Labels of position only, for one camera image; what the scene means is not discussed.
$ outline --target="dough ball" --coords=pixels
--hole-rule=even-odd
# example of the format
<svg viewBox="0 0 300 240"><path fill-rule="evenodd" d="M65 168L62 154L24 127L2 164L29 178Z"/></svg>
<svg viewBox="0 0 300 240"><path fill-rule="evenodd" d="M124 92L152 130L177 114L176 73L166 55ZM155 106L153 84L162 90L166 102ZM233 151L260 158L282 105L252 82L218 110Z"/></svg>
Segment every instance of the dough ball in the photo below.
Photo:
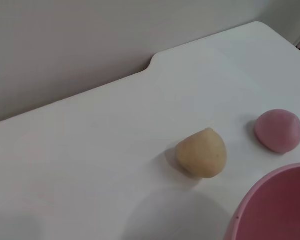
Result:
<svg viewBox="0 0 300 240"><path fill-rule="evenodd" d="M254 133L268 149L285 154L300 143L300 119L282 109L267 111L255 122Z"/></svg>
<svg viewBox="0 0 300 240"><path fill-rule="evenodd" d="M226 145L211 128L200 131L176 146L179 163L195 177L210 179L225 168Z"/></svg>

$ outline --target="pink dough ball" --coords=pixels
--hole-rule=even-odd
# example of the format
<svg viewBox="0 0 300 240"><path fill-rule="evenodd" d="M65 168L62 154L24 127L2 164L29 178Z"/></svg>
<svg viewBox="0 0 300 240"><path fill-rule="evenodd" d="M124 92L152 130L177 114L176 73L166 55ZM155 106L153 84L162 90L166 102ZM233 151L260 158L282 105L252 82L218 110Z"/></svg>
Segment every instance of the pink dough ball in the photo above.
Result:
<svg viewBox="0 0 300 240"><path fill-rule="evenodd" d="M268 149L285 154L300 143L300 119L283 109L270 110L256 120L254 133Z"/></svg>

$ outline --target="white table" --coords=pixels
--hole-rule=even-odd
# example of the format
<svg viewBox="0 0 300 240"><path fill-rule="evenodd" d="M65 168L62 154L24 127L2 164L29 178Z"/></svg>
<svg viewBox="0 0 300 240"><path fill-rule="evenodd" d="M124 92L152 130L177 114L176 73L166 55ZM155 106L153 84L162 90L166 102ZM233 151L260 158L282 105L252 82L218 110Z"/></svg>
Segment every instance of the white table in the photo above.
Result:
<svg viewBox="0 0 300 240"><path fill-rule="evenodd" d="M0 239L221 240L260 178L300 162L300 145L281 156L253 138L271 109L300 117L300 51L254 22L0 122ZM172 148L207 127L228 162L196 181Z"/></svg>

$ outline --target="bowl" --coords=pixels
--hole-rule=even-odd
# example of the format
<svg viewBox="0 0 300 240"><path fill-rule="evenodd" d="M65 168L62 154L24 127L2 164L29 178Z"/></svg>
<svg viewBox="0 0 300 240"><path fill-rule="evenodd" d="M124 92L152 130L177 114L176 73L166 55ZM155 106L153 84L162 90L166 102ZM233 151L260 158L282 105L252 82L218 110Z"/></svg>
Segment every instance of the bowl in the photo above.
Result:
<svg viewBox="0 0 300 240"><path fill-rule="evenodd" d="M224 240L300 240L300 163L272 171L252 187Z"/></svg>

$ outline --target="beige dough ball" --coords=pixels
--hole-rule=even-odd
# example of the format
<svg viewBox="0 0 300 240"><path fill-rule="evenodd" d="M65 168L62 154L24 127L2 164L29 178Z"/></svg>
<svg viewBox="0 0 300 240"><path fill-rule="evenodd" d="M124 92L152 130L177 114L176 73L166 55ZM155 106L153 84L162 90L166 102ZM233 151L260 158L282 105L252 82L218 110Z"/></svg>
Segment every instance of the beige dough ball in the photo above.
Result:
<svg viewBox="0 0 300 240"><path fill-rule="evenodd" d="M176 146L176 157L195 177L210 179L225 168L227 150L219 134L207 128L180 142Z"/></svg>

